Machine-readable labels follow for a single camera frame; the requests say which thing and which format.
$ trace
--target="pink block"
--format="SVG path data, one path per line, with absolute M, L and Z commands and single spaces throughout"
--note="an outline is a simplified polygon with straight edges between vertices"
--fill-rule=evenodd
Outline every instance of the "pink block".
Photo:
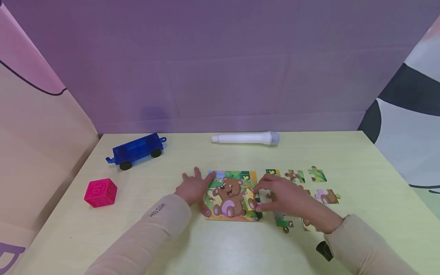
M 111 179 L 94 180 L 89 182 L 84 200 L 92 207 L 114 204 L 117 186 Z

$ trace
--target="light green table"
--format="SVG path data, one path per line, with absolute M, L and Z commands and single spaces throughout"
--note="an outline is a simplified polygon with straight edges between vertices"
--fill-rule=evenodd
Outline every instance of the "light green table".
M 422 188 L 413 188 L 413 190 L 440 220 L 440 194 L 429 193 L 428 189 Z
M 120 172 L 105 157 L 115 146 L 142 134 L 102 137 L 47 223 L 18 264 L 15 274 L 82 274 L 160 197 L 174 192 L 182 172 L 209 170 L 324 170 L 342 196 L 332 208 L 357 213 L 421 274 L 440 270 L 440 221 L 362 132 L 281 133 L 277 147 L 211 144 L 211 134 L 163 134 L 162 156 Z M 89 181 L 111 178 L 116 203 L 93 209 L 83 201 Z M 315 251 L 322 233 L 305 232 L 301 221 L 289 234 L 275 226 L 272 213 L 262 223 L 208 221 L 193 211 L 188 228 L 168 242 L 148 274 L 346 274 Z

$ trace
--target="toy microphone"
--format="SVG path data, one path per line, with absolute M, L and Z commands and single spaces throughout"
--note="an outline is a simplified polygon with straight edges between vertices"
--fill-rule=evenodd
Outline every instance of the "toy microphone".
M 279 143 L 277 132 L 243 133 L 243 134 L 218 134 L 211 139 L 213 143 L 261 143 L 275 145 Z

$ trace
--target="purple backdrop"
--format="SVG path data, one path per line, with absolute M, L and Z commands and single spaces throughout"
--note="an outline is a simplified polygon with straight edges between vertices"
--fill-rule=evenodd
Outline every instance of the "purple backdrop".
M 4 0 L 100 133 L 357 129 L 438 0 Z

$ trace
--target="toy wheel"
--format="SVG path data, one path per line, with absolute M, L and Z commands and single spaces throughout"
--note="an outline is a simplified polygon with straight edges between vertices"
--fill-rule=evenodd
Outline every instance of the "toy wheel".
M 131 162 L 123 162 L 119 165 L 119 168 L 124 171 L 130 169 L 131 167 L 132 167 Z
M 162 154 L 162 151 L 160 150 L 154 150 L 153 152 L 151 152 L 151 156 L 153 158 L 157 158 L 158 156 L 160 156 Z

